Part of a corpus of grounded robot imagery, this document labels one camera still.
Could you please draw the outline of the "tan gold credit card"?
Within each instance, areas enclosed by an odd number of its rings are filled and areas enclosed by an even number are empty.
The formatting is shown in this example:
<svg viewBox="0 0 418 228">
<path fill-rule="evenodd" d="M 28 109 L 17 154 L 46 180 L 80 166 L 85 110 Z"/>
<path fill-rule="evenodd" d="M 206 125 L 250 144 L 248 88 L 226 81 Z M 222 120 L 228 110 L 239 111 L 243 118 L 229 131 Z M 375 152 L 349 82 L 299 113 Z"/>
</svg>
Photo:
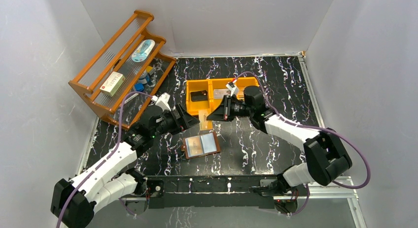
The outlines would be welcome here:
<svg viewBox="0 0 418 228">
<path fill-rule="evenodd" d="M 207 116 L 209 114 L 210 114 L 209 109 L 202 109 L 198 111 L 198 116 L 199 116 L 199 121 L 200 121 L 200 124 L 199 124 L 200 131 L 213 129 L 212 121 L 207 119 Z"/>
</svg>

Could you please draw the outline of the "orange leather card holder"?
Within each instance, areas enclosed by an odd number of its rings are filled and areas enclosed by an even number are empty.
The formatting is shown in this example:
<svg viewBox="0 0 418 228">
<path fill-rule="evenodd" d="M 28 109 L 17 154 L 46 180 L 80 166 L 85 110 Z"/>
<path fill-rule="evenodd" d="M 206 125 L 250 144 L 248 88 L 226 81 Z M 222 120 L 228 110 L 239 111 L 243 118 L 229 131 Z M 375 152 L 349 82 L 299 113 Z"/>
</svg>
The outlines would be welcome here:
<svg viewBox="0 0 418 228">
<path fill-rule="evenodd" d="M 184 138 L 181 150 L 187 159 L 216 154 L 221 151 L 215 132 Z"/>
</svg>

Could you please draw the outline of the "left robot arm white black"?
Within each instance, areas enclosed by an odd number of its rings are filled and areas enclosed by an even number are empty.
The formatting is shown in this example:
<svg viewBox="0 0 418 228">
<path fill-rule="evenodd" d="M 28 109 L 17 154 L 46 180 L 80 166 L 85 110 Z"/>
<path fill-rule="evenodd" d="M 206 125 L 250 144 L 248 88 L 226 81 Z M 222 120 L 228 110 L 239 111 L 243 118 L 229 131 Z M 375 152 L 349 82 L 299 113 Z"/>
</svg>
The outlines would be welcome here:
<svg viewBox="0 0 418 228">
<path fill-rule="evenodd" d="M 64 224 L 85 228 L 99 210 L 113 201 L 147 193 L 144 174 L 133 168 L 126 172 L 122 169 L 150 149 L 156 137 L 178 134 L 199 122 L 180 104 L 174 109 L 156 104 L 147 107 L 110 152 L 78 176 L 55 184 L 51 212 L 58 218 L 57 227 Z"/>
</svg>

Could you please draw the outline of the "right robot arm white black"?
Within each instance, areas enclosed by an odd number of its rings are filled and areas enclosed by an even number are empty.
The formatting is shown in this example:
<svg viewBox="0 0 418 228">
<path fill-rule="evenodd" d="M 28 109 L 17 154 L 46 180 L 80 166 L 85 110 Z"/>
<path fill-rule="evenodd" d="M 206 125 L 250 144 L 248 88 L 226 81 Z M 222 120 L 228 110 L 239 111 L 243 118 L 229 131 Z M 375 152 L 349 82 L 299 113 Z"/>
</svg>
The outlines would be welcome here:
<svg viewBox="0 0 418 228">
<path fill-rule="evenodd" d="M 291 195 L 301 184 L 317 182 L 327 186 L 352 166 L 341 140 L 329 129 L 299 127 L 297 123 L 277 114 L 266 105 L 260 87 L 246 87 L 243 100 L 224 95 L 207 120 L 230 122 L 236 117 L 248 117 L 256 129 L 277 136 L 304 153 L 305 162 L 287 168 L 270 185 L 270 188 L 277 188 L 283 195 Z"/>
</svg>

